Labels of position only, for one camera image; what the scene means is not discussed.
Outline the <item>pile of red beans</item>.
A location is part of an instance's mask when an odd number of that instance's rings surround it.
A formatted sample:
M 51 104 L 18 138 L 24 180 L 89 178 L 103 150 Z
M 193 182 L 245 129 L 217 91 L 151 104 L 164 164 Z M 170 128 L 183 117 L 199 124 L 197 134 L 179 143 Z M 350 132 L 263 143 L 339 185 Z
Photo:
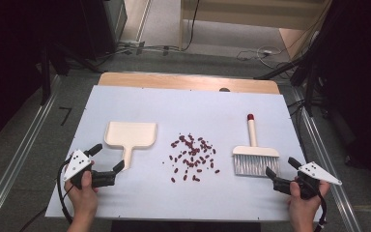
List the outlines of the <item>pile of red beans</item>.
M 169 177 L 171 183 L 200 182 L 204 174 L 220 173 L 215 164 L 218 151 L 205 137 L 180 133 L 170 143 L 170 147 L 172 151 L 162 164 L 167 164 L 171 168 Z

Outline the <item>black metal stand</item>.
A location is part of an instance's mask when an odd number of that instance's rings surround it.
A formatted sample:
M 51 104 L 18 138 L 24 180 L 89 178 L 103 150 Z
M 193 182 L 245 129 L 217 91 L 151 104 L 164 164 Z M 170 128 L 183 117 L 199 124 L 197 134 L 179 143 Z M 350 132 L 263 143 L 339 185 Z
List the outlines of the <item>black metal stand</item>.
M 45 105 L 50 96 L 51 96 L 51 82 L 50 82 L 50 60 L 49 60 L 49 53 L 48 53 L 48 45 L 47 42 L 43 43 L 41 49 L 41 69 L 42 69 L 42 90 L 43 96 L 41 100 L 41 105 Z

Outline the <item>person's dark clothing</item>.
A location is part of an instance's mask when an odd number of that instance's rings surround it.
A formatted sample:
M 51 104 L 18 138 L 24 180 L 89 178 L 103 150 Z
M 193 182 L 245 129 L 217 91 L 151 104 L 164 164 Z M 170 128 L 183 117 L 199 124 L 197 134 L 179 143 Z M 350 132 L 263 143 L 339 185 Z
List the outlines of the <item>person's dark clothing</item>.
M 261 232 L 257 222 L 114 220 L 111 232 Z

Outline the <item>person's right hand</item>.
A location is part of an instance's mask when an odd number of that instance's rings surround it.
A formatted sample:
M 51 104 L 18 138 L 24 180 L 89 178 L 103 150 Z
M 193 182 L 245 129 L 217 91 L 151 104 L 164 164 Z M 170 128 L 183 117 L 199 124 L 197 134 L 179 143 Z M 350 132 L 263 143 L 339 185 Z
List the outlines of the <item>person's right hand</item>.
M 288 212 L 293 224 L 305 225 L 313 222 L 321 205 L 321 198 L 314 196 L 310 199 L 300 197 L 300 186 L 297 182 L 290 183 L 291 196 L 288 198 Z

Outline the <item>brown cardboard panel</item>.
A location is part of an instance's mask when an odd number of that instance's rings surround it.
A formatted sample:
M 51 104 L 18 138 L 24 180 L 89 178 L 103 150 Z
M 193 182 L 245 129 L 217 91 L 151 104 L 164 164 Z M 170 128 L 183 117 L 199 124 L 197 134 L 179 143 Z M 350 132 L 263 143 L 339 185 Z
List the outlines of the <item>brown cardboard panel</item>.
M 279 29 L 280 36 L 284 42 L 286 51 L 291 60 L 300 56 L 301 51 L 307 46 L 310 37 L 309 31 L 294 29 Z

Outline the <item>cream brush with red tip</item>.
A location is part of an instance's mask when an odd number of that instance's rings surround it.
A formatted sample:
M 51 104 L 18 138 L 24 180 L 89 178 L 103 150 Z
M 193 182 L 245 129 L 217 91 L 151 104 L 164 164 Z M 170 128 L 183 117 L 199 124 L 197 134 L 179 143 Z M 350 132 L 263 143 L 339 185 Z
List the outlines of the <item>cream brush with red tip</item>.
M 233 149 L 234 171 L 239 176 L 266 177 L 267 169 L 274 173 L 280 172 L 279 153 L 269 147 L 257 144 L 255 118 L 247 115 L 249 146 L 236 146 Z

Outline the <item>grey power strip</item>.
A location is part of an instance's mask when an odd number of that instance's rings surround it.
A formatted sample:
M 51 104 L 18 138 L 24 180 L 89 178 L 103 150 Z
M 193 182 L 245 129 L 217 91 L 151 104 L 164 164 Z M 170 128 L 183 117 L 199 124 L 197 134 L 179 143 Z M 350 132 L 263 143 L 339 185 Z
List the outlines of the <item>grey power strip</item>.
M 145 44 L 144 42 L 119 42 L 118 47 L 119 48 L 127 47 L 127 48 L 139 49 L 139 48 L 144 47 L 144 44 Z

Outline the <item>cream plastic dustpan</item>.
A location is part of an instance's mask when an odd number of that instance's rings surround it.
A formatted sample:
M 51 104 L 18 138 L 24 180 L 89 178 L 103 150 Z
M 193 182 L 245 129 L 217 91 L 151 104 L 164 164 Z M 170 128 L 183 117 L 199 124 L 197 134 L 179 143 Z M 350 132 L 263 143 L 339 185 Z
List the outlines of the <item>cream plastic dustpan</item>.
M 122 148 L 124 170 L 130 169 L 132 151 L 151 147 L 157 139 L 156 123 L 109 122 L 104 142 L 111 148 Z

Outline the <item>pale wooden shelf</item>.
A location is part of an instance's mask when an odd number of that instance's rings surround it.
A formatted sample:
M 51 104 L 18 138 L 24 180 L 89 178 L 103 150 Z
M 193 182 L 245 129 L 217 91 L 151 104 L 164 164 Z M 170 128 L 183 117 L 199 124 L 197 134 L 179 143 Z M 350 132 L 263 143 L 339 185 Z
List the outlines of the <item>pale wooden shelf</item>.
M 332 0 L 181 0 L 179 47 L 185 20 L 306 30 L 325 16 Z

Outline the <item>black cabinet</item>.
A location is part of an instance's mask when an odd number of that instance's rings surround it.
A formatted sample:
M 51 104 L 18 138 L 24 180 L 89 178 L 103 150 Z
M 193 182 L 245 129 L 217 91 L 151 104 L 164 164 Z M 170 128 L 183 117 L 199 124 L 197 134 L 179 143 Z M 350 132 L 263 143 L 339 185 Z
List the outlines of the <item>black cabinet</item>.
M 94 59 L 116 51 L 128 15 L 125 0 L 81 0 Z

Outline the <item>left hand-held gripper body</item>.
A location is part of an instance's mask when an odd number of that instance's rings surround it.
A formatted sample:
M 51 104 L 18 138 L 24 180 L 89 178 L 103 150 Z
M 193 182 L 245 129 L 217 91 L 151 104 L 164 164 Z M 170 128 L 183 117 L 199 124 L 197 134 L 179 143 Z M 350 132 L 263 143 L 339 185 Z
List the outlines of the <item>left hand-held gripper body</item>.
M 116 175 L 113 171 L 98 172 L 92 169 L 91 157 L 87 157 L 81 150 L 72 153 L 68 168 L 64 174 L 64 181 L 70 181 L 81 189 L 81 178 L 85 171 L 92 173 L 92 187 L 102 188 L 115 185 Z

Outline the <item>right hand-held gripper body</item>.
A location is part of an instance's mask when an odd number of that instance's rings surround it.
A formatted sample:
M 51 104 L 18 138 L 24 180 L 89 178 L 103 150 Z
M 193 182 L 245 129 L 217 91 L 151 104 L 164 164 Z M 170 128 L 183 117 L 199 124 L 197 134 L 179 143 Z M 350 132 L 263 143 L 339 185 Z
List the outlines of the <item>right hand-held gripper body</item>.
M 325 181 L 338 186 L 342 185 L 342 182 L 339 179 L 328 173 L 324 168 L 314 161 L 307 164 L 302 164 L 298 170 L 297 179 L 297 182 L 300 186 L 300 197 L 307 200 L 316 196 L 319 190 L 320 181 Z M 288 195 L 291 194 L 290 183 L 290 180 L 279 177 L 276 183 L 272 182 L 274 190 Z

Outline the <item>black tripod legs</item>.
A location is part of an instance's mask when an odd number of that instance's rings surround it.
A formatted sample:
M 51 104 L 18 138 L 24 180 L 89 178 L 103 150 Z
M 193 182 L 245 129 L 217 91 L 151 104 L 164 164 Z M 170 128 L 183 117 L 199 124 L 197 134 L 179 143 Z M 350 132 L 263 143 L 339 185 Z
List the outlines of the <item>black tripod legs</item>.
M 313 62 L 312 58 L 309 58 L 306 55 L 302 55 L 300 58 L 295 59 L 292 62 L 288 62 L 287 64 L 282 65 L 280 68 L 277 68 L 272 72 L 257 76 L 256 80 L 270 80 L 290 69 L 296 69 L 290 79 L 292 86 L 300 86 L 303 82 L 306 82 L 304 108 L 308 116 L 312 117 L 312 99 L 314 87 L 317 82 L 318 70 L 318 67 Z

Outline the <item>wooden table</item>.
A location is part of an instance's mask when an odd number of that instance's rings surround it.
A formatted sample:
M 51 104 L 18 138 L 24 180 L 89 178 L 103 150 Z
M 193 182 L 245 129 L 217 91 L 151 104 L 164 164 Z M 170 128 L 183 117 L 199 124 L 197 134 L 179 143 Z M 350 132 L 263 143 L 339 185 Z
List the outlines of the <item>wooden table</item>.
M 98 85 L 138 88 L 217 91 L 232 93 L 275 94 L 280 91 L 272 80 L 254 80 L 214 77 L 208 75 L 185 75 L 142 72 L 105 72 Z

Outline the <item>metal floor rail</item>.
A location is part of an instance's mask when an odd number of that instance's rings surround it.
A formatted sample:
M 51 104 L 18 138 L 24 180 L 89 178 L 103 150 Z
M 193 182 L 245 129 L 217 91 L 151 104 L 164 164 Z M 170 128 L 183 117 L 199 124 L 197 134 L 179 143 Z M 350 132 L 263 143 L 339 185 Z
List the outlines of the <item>metal floor rail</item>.
M 5 169 L 3 176 L 0 178 L 0 210 L 14 184 L 15 179 L 18 176 L 18 173 L 26 161 L 37 136 L 41 131 L 43 123 L 53 103 L 55 102 L 56 97 L 58 96 L 60 86 L 61 77 L 59 74 L 56 74 L 50 81 L 50 88 L 52 90 L 51 95 L 46 103 L 39 107 L 39 110 L 37 111 L 31 125 L 14 152 L 8 167 Z
M 300 144 L 302 146 L 305 159 L 316 159 L 325 170 L 332 175 L 339 177 L 314 118 L 311 117 L 304 108 L 299 110 L 299 113 L 295 116 L 295 118 L 297 135 L 300 139 Z M 344 186 L 333 185 L 331 187 L 331 194 L 346 231 L 362 232 L 354 208 L 349 200 Z

